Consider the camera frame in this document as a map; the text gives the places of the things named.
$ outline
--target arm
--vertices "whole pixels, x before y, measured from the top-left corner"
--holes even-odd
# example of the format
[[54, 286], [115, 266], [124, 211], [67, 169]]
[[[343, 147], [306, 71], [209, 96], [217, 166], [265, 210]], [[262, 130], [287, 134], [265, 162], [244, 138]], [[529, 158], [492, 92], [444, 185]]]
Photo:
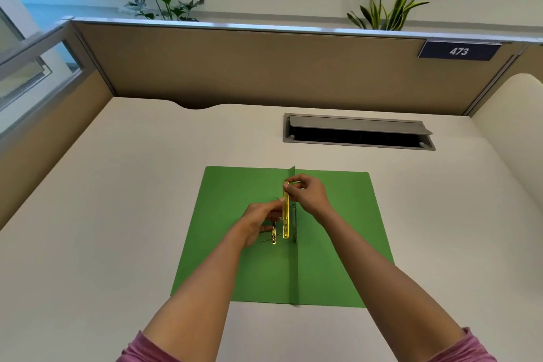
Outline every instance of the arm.
[[283, 199], [252, 203], [204, 262], [151, 319], [143, 335], [183, 362], [214, 361], [219, 352], [242, 249], [266, 218], [282, 214]]
[[465, 336], [410, 277], [385, 259], [332, 208], [317, 178], [299, 174], [284, 185], [292, 200], [323, 226], [377, 328], [399, 362], [425, 362]]

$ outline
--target left hand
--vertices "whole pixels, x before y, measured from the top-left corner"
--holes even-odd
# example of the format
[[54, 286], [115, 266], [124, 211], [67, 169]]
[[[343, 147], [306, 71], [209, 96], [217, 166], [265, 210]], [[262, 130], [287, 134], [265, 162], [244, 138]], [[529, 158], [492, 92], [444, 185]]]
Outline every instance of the left hand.
[[269, 232], [272, 226], [262, 226], [265, 220], [278, 222], [283, 217], [284, 198], [268, 203], [251, 203], [245, 213], [234, 225], [240, 229], [245, 237], [243, 247], [251, 246], [260, 232]]

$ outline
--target hand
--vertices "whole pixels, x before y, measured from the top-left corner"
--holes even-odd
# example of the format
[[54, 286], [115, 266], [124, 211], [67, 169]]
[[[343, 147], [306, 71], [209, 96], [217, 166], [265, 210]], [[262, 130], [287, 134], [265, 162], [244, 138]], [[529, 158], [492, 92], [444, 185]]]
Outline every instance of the hand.
[[318, 217], [322, 217], [326, 212], [333, 212], [333, 207], [326, 195], [326, 189], [318, 178], [301, 173], [285, 180], [288, 182], [300, 181], [292, 185], [285, 183], [283, 189], [287, 191], [291, 200], [299, 202], [302, 208], [312, 214], [315, 219], [319, 220]]
[[243, 247], [251, 246], [260, 232], [269, 232], [272, 226], [262, 226], [262, 222], [270, 220], [272, 222], [279, 221], [283, 217], [284, 198], [271, 201], [268, 203], [251, 203], [245, 213], [236, 222], [234, 228], [240, 229], [245, 243]]

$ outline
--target metal flap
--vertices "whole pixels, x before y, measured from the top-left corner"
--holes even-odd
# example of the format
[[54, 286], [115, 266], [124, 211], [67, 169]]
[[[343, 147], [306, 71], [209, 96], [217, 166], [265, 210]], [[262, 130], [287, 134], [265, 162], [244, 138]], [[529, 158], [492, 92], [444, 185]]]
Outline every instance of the metal flap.
[[290, 125], [314, 129], [336, 129], [344, 131], [407, 133], [431, 135], [422, 122], [371, 118], [333, 118], [326, 116], [290, 115]]

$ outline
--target snake plant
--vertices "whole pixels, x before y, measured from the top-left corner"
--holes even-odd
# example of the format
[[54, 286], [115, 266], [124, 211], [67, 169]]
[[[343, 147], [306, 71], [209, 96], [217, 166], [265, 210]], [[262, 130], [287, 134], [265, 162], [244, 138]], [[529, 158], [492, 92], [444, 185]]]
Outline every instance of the snake plant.
[[368, 8], [360, 6], [364, 18], [359, 18], [352, 10], [347, 13], [351, 22], [361, 29], [401, 30], [411, 9], [426, 5], [429, 2], [417, 2], [417, 0], [396, 0], [394, 7], [387, 12], [383, 0], [370, 0]]

